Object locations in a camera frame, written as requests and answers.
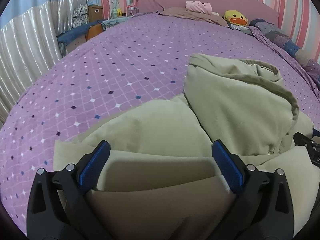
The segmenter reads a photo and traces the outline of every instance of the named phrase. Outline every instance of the white satin curtain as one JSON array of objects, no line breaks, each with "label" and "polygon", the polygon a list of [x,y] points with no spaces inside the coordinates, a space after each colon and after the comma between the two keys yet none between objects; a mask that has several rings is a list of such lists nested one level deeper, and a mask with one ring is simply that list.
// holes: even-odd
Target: white satin curtain
[{"label": "white satin curtain", "polygon": [[74,9],[87,0],[48,0],[0,30],[0,121],[22,93],[62,57],[56,36],[72,28]]}]

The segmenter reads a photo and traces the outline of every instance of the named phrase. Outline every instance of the striped wallpaper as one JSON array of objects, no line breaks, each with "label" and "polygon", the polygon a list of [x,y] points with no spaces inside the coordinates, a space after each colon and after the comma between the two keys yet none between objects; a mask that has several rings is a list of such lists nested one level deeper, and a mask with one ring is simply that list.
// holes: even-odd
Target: striped wallpaper
[{"label": "striped wallpaper", "polygon": [[320,63],[320,15],[311,0],[259,0],[279,12],[278,27]]}]

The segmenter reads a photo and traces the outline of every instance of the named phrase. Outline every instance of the bedsheet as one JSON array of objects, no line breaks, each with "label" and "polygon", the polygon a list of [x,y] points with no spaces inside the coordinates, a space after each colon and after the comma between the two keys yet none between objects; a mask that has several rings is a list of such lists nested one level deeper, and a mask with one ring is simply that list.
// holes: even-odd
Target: bedsheet
[{"label": "bedsheet", "polygon": [[300,110],[320,128],[320,103],[310,87],[254,37],[208,22],[134,17],[79,46],[39,78],[1,129],[1,201],[23,232],[36,170],[53,169],[54,141],[71,140],[102,118],[152,98],[182,93],[189,56],[196,52],[276,66]]}]

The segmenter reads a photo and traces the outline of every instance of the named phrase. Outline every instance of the orange duck beak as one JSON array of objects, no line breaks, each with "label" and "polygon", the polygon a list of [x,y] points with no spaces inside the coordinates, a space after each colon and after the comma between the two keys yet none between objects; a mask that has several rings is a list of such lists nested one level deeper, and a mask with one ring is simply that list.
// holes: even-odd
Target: orange duck beak
[{"label": "orange duck beak", "polygon": [[241,18],[231,18],[231,23],[241,24],[241,25],[247,25],[247,21]]}]

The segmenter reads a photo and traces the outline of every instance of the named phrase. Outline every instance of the metal pin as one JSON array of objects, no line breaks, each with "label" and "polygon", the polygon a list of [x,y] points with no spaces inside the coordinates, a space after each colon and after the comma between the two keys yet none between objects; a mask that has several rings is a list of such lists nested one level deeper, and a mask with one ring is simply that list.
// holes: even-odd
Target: metal pin
[{"label": "metal pin", "polygon": [[74,165],[74,164],[68,164],[68,165],[66,166],[66,170],[67,170],[67,171],[72,171],[74,168],[75,168],[75,165]]},{"label": "metal pin", "polygon": [[249,171],[255,171],[255,170],[256,170],[256,167],[255,167],[253,164],[248,164],[248,165],[247,165],[247,169],[248,169]]},{"label": "metal pin", "polygon": [[39,170],[37,170],[37,173],[38,173],[39,175],[43,174],[43,173],[44,173],[44,168],[40,168]]},{"label": "metal pin", "polygon": [[279,175],[283,175],[283,174],[284,174],[284,171],[283,171],[283,169],[277,169],[277,173],[278,173]]}]

